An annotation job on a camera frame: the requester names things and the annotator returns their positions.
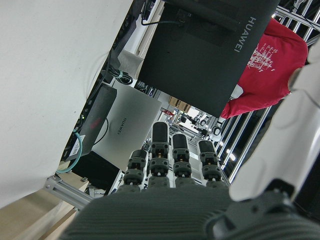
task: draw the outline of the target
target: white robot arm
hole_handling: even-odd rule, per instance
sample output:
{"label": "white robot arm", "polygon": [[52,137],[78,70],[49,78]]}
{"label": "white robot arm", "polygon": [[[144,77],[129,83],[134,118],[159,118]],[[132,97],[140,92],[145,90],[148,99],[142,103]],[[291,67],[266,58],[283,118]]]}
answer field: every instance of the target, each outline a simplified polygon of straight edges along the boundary
{"label": "white robot arm", "polygon": [[293,199],[320,151],[320,42],[315,44],[255,152],[230,187],[235,201],[263,193],[275,180],[286,182]]}

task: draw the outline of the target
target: cable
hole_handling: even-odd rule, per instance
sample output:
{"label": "cable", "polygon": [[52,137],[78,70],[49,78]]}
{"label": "cable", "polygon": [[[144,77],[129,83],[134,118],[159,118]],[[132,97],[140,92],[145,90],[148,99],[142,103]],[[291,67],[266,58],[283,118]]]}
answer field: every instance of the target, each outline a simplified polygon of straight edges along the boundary
{"label": "cable", "polygon": [[102,136],[98,141],[96,141],[93,145],[96,145],[98,142],[100,142],[100,141],[105,137],[105,135],[106,135],[107,132],[108,132],[108,129],[109,129],[109,121],[108,121],[107,118],[106,118],[105,120],[106,120],[106,130],[105,130],[103,136]]}
{"label": "cable", "polygon": [[155,22],[144,23],[144,20],[141,18],[141,25],[149,26],[149,25],[153,25],[153,24],[177,24],[177,25],[180,25],[181,22],[172,21],[172,20],[164,20],[164,21],[155,21]]}
{"label": "cable", "polygon": [[149,25],[153,25],[153,24],[177,24],[177,25],[182,24],[179,21],[173,21],[173,20],[163,20],[163,21],[155,21],[155,22],[144,23],[144,19],[145,19],[145,16],[146,16],[146,6],[147,6],[147,0],[144,1],[143,11],[141,13],[141,25],[142,26],[149,26]]}
{"label": "cable", "polygon": [[107,65],[106,65],[106,71],[105,71],[105,74],[103,75],[103,77],[99,80],[100,82],[98,83],[98,85],[96,86],[96,88],[94,89],[93,93],[88,97],[87,99],[87,103],[90,102],[90,100],[92,100],[92,98],[97,94],[102,82],[104,81],[105,77],[106,77],[106,74],[108,72],[108,69],[110,67],[110,59],[111,59],[111,51],[112,51],[112,48],[110,49],[110,52],[109,52],[109,55],[108,55],[108,58],[107,58]]}
{"label": "cable", "polygon": [[309,21],[309,19],[307,19],[304,15],[301,14],[301,16],[308,22],[311,24],[311,26],[316,30],[317,28],[315,27],[315,25],[312,24],[312,22]]}
{"label": "cable", "polygon": [[115,69],[112,65],[109,66],[108,73],[111,74],[121,84],[130,85],[134,82],[134,79],[129,76],[127,72]]}
{"label": "cable", "polygon": [[80,134],[75,130],[73,129],[73,132],[74,134],[76,135],[76,138],[78,139],[79,141],[79,151],[78,151],[78,156],[76,157],[75,161],[71,164],[71,166],[69,166],[68,168],[64,169],[64,170],[57,170],[55,171],[56,173],[58,174],[63,174],[63,173],[67,173],[67,172],[70,172],[71,169],[74,168],[74,166],[78,163],[80,157],[81,157],[81,154],[82,154],[82,139],[80,137]]}

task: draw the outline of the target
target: metal rail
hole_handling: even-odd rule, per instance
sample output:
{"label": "metal rail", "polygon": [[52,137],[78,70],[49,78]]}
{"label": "metal rail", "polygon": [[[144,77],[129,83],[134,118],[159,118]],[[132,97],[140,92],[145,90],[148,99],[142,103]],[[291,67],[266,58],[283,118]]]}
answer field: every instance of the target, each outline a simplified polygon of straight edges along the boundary
{"label": "metal rail", "polygon": [[235,131],[235,129],[236,129],[236,126],[237,126],[237,124],[238,124],[241,116],[242,116],[242,114],[236,116],[236,119],[235,119],[235,121],[234,121],[234,124],[232,125],[232,127],[231,127],[228,135],[226,136],[226,139],[225,139],[225,141],[224,141],[223,146],[221,147],[220,152],[218,153],[218,157],[219,157],[219,158],[221,157],[222,153],[224,152],[224,150],[225,150],[225,148],[226,148],[226,146],[227,146],[227,143],[229,142],[229,140],[230,140],[230,138],[231,138],[231,135],[234,133],[234,131]]}
{"label": "metal rail", "polygon": [[238,141],[239,141],[240,137],[244,133],[244,130],[245,130],[245,128],[246,128],[246,126],[247,126],[252,114],[253,114],[253,111],[249,112],[248,115],[245,117],[245,120],[244,120],[241,128],[239,129],[239,131],[238,131],[238,133],[237,133],[232,145],[230,146],[230,151],[229,151],[229,153],[227,154],[227,156],[225,157],[225,159],[223,161],[223,165],[221,166],[222,170],[224,170],[226,168],[228,160],[230,158],[230,155],[234,151],[236,145],[238,144]]}
{"label": "metal rail", "polygon": [[230,176],[229,176],[229,182],[232,183],[232,181],[235,179],[235,176],[237,174],[237,172],[239,171],[242,162],[244,161],[249,148],[251,147],[252,143],[254,142],[259,130],[261,129],[262,124],[264,123],[269,111],[271,109],[271,106],[267,107],[264,109],[263,114],[261,116],[261,118],[259,119],[258,123],[255,125],[255,128],[253,130],[253,132],[251,133],[251,136],[249,137],[248,141],[245,144],[245,147],[236,163],[236,165],[234,166]]}
{"label": "metal rail", "polygon": [[52,195],[82,210],[94,198],[67,184],[58,176],[49,177],[43,189]]}

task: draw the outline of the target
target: robotic hand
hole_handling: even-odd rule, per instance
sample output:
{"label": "robotic hand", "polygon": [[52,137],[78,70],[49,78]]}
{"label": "robotic hand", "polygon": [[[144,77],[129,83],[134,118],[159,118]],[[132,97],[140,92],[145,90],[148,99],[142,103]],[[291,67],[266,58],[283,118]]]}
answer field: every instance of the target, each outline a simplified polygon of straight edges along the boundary
{"label": "robotic hand", "polygon": [[[172,136],[170,166],[168,125],[156,122],[148,166],[147,152],[134,151],[123,185],[115,194],[89,203],[60,239],[320,239],[319,226],[296,213],[285,182],[269,185],[256,198],[234,202],[212,143],[201,140],[198,152],[206,187],[192,178],[188,142],[181,133]],[[146,167],[151,177],[143,189]],[[170,188],[170,170],[176,188]]]}

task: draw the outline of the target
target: black cable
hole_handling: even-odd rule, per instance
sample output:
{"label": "black cable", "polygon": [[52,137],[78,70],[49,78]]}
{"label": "black cable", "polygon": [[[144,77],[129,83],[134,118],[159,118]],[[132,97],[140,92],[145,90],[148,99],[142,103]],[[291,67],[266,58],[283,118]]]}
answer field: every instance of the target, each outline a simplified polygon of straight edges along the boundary
{"label": "black cable", "polygon": [[103,77],[99,80],[99,83],[98,85],[96,86],[96,88],[94,89],[93,93],[88,97],[87,99],[87,103],[90,102],[90,100],[92,100],[92,98],[97,94],[98,90],[100,89],[101,87],[101,84],[103,83],[105,77],[106,77],[106,74],[108,72],[108,69],[110,67],[110,59],[111,59],[111,51],[112,51],[112,48],[110,49],[110,52],[109,52],[109,55],[108,55],[108,58],[107,58],[107,65],[106,65],[106,71],[105,71],[105,74],[103,75]]}
{"label": "black cable", "polygon": [[315,30],[317,29],[317,28],[315,27],[315,25],[313,25],[312,22],[309,21],[309,19],[307,19],[307,18],[306,18],[304,15],[302,15],[302,14],[301,14],[301,16],[302,16],[308,23],[310,23],[311,26],[312,26]]}
{"label": "black cable", "polygon": [[180,25],[181,22],[172,21],[172,20],[163,20],[163,21],[155,21],[155,22],[144,23],[144,20],[141,18],[141,25],[149,26],[149,25],[153,25],[153,24],[177,24],[177,25]]}
{"label": "black cable", "polygon": [[144,19],[146,16],[146,6],[147,6],[147,0],[144,0],[143,11],[141,13],[141,25],[142,26],[149,26],[149,25],[153,25],[153,24],[177,24],[177,25],[182,24],[179,21],[173,21],[173,20],[163,20],[163,21],[144,23]]}
{"label": "black cable", "polygon": [[296,201],[293,202],[293,205],[302,213],[304,216],[313,219],[315,221],[320,222],[320,219],[312,214],[312,212],[307,211],[304,207],[302,207],[299,203]]}
{"label": "black cable", "polygon": [[107,118],[106,118],[105,120],[106,120],[106,130],[105,130],[103,136],[102,136],[98,141],[96,141],[93,145],[96,145],[98,142],[100,142],[100,141],[105,137],[105,135],[106,135],[107,132],[108,132],[108,129],[109,129],[109,121],[108,121]]}
{"label": "black cable", "polygon": [[115,69],[112,65],[109,66],[108,73],[121,84],[130,85],[134,82],[134,79],[127,72]]}

